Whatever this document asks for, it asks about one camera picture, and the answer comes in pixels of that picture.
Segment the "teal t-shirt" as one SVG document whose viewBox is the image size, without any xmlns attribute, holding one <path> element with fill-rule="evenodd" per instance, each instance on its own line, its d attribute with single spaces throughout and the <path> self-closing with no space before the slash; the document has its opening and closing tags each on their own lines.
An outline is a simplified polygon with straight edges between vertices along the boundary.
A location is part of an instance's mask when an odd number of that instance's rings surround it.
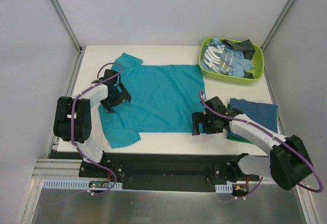
<svg viewBox="0 0 327 224">
<path fill-rule="evenodd" d="M 123 66 L 121 81 L 130 102 L 108 113 L 99 106 L 103 134 L 112 148 L 138 142 L 141 133 L 191 133 L 192 113 L 202 110 L 199 91 L 204 90 L 198 65 L 143 65 L 122 53 L 115 61 Z"/>
</svg>

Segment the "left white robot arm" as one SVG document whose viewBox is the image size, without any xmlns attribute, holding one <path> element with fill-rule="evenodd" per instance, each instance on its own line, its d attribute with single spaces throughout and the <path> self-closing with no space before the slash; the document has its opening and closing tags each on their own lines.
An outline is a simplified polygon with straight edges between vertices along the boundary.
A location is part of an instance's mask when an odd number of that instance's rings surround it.
<svg viewBox="0 0 327 224">
<path fill-rule="evenodd" d="M 102 161 L 103 151 L 95 143 L 92 132 L 92 108 L 100 104 L 107 113 L 124 102 L 130 102 L 131 95 L 121 82 L 121 71 L 107 69 L 104 76 L 93 81 L 80 94 L 58 98 L 53 132 L 56 137 L 70 142 L 83 160 L 92 163 L 90 171 L 96 177 L 104 177 L 108 165 Z"/>
</svg>

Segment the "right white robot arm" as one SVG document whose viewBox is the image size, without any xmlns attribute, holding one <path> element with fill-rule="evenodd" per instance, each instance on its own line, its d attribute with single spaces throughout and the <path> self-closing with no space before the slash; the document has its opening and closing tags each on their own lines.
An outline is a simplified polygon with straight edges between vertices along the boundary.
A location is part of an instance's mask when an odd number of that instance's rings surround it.
<svg viewBox="0 0 327 224">
<path fill-rule="evenodd" d="M 237 108 L 227 108 L 218 97 L 204 100 L 203 111 L 192 114 L 192 134 L 217 134 L 223 131 L 237 134 L 261 149 L 266 155 L 241 153 L 220 171 L 230 182 L 242 180 L 247 175 L 272 178 L 279 187 L 290 190 L 309 175 L 316 174 L 303 141 L 293 135 L 284 136 L 252 120 Z"/>
</svg>

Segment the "folded dark blue t-shirt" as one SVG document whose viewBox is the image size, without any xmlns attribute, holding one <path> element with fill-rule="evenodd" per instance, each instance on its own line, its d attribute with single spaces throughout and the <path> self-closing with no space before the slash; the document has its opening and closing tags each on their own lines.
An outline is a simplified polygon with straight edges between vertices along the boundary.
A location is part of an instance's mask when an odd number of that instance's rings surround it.
<svg viewBox="0 0 327 224">
<path fill-rule="evenodd" d="M 262 126 L 275 133 L 278 132 L 277 105 L 256 103 L 247 101 L 245 99 L 231 98 L 227 108 L 237 108 L 256 123 L 261 124 Z"/>
</svg>

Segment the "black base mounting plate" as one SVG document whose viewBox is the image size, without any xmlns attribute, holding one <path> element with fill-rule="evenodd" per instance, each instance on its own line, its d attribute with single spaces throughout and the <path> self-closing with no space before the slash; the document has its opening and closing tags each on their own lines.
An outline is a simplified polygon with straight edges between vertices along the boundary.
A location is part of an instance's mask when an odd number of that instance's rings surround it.
<svg viewBox="0 0 327 224">
<path fill-rule="evenodd" d="M 235 155 L 165 155 L 105 153 L 101 166 L 82 162 L 81 178 L 117 181 L 125 190 L 214 192 Z"/>
</svg>

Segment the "lime green plastic basket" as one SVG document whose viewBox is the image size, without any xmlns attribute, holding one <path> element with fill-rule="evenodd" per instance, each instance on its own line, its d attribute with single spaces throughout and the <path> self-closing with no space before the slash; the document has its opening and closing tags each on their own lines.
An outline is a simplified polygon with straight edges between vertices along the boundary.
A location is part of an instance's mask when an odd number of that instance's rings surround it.
<svg viewBox="0 0 327 224">
<path fill-rule="evenodd" d="M 252 84 L 253 82 L 259 80 L 263 73 L 264 73 L 264 56 L 263 52 L 260 47 L 257 45 L 254 45 L 255 47 L 255 54 L 252 58 L 252 62 L 254 64 L 254 68 L 251 69 L 249 72 L 254 75 L 253 79 L 247 79 L 247 78 L 238 78 L 238 77 L 232 77 L 229 75 L 225 74 L 220 74 L 220 73 L 214 73 L 211 71 L 206 71 L 200 66 L 200 58 L 202 57 L 202 50 L 204 48 L 204 45 L 207 44 L 209 41 L 211 41 L 213 38 L 207 38 L 203 41 L 201 49 L 200 49 L 200 54 L 199 54 L 199 67 L 200 71 L 203 74 L 203 76 L 214 79 L 214 80 L 219 80 L 219 81 L 224 81 L 224 82 L 230 82 L 230 83 L 236 83 L 236 84 L 244 84 L 244 85 L 249 85 Z"/>
</svg>

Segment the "light blue printed t-shirt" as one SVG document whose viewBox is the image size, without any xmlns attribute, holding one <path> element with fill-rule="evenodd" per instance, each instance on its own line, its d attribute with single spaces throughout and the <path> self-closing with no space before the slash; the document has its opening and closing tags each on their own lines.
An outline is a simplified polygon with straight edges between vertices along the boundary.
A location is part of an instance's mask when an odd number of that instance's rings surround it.
<svg viewBox="0 0 327 224">
<path fill-rule="evenodd" d="M 254 68 L 252 60 L 237 60 L 219 38 L 213 38 L 204 45 L 200 66 L 214 73 L 238 78 L 254 78 L 254 75 L 249 72 Z"/>
</svg>

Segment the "dark grey garment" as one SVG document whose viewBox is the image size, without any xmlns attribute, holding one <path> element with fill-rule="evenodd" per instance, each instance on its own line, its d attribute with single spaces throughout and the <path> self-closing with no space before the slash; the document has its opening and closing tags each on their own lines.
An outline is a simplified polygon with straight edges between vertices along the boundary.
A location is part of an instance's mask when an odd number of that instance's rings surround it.
<svg viewBox="0 0 327 224">
<path fill-rule="evenodd" d="M 241 42 L 233 42 L 231 40 L 223 39 L 222 42 L 232 52 L 237 60 L 251 61 L 255 54 L 255 47 L 249 39 Z"/>
</svg>

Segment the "left aluminium frame post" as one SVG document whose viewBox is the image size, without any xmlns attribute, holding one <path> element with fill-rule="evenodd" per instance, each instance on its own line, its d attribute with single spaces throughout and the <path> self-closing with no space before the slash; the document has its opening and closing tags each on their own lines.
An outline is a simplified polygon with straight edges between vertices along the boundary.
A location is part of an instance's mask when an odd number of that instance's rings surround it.
<svg viewBox="0 0 327 224">
<path fill-rule="evenodd" d="M 83 50 L 83 46 L 80 44 L 76 34 L 74 33 L 74 30 L 71 26 L 71 24 L 69 23 L 69 20 L 63 10 L 63 8 L 61 7 L 60 3 L 58 0 L 49 0 L 59 21 L 61 22 L 64 30 L 66 31 L 70 41 L 72 42 L 74 48 L 76 49 L 76 51 L 80 54 L 82 53 Z"/>
</svg>

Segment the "aluminium frame post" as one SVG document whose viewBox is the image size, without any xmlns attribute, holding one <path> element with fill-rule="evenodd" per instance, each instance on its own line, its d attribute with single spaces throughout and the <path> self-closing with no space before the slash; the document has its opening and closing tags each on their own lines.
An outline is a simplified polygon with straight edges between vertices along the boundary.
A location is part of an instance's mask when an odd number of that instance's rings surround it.
<svg viewBox="0 0 327 224">
<path fill-rule="evenodd" d="M 82 53 L 83 50 L 83 46 L 80 44 L 76 34 L 74 33 L 74 30 L 71 26 L 71 24 L 69 23 L 69 20 L 63 10 L 63 8 L 61 7 L 60 3 L 58 0 L 49 0 L 59 21 L 61 22 L 64 30 L 66 31 L 70 41 L 72 42 L 74 48 L 76 49 L 76 51 L 80 54 Z"/>
<path fill-rule="evenodd" d="M 295 5 L 296 1 L 297 0 L 287 0 L 286 1 L 285 5 L 283 6 L 281 12 L 279 13 L 276 21 L 274 22 L 272 28 L 270 29 L 267 37 L 265 38 L 265 40 L 261 46 L 262 51 L 264 51 L 268 47 L 272 38 L 274 37 L 274 35 L 276 34 L 278 29 L 282 25 L 285 18 L 288 16 L 289 12 L 291 11 L 292 7 Z"/>
</svg>

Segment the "right aluminium frame post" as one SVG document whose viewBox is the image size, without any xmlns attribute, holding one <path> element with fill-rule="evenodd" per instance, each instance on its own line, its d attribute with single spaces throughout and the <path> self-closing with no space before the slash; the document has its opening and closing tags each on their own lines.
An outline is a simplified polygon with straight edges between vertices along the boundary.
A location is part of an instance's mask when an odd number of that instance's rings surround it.
<svg viewBox="0 0 327 224">
<path fill-rule="evenodd" d="M 261 46 L 262 51 L 264 51 L 268 47 L 272 38 L 274 37 L 274 35 L 276 34 L 278 29 L 282 25 L 285 18 L 288 16 L 289 12 L 291 11 L 292 7 L 295 5 L 296 1 L 297 0 L 287 0 L 286 1 L 285 5 L 283 6 L 281 12 L 279 13 L 276 21 L 274 22 L 272 28 L 270 29 L 267 37 L 265 38 L 265 40 Z"/>
</svg>

